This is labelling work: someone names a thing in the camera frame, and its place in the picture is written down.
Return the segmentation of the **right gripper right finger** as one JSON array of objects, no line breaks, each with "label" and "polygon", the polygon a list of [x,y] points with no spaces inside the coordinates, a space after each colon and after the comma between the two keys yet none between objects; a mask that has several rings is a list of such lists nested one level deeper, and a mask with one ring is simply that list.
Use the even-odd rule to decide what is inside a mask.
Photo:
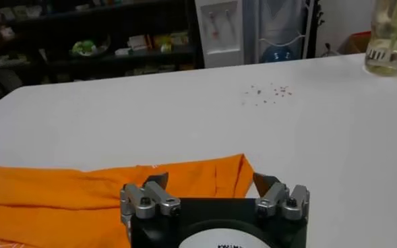
[{"label": "right gripper right finger", "polygon": [[255,212],[260,218],[280,214],[289,221],[308,219],[310,192],[306,186],[295,185],[291,191],[278,178],[259,173],[253,174],[253,182],[259,193]]}]

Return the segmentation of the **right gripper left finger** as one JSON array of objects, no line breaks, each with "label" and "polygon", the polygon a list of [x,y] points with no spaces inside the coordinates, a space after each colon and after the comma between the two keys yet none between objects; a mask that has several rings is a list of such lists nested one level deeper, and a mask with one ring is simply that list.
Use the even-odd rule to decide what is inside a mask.
[{"label": "right gripper left finger", "polygon": [[149,176],[141,187],[124,184],[120,190],[121,218],[151,219],[158,214],[178,216],[181,200],[165,191],[168,179],[169,174],[163,173]]}]

